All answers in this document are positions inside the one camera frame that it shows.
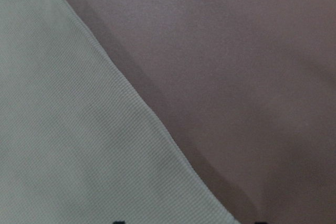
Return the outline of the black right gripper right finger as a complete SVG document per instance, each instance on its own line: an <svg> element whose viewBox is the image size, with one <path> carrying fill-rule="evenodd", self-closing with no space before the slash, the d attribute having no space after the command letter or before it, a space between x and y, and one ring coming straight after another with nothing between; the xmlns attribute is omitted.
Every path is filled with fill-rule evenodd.
<svg viewBox="0 0 336 224"><path fill-rule="evenodd" d="M254 224L267 224L267 222L266 222L266 221L263 221L263 220L261 220L261 221L255 221L255 222L254 222Z"/></svg>

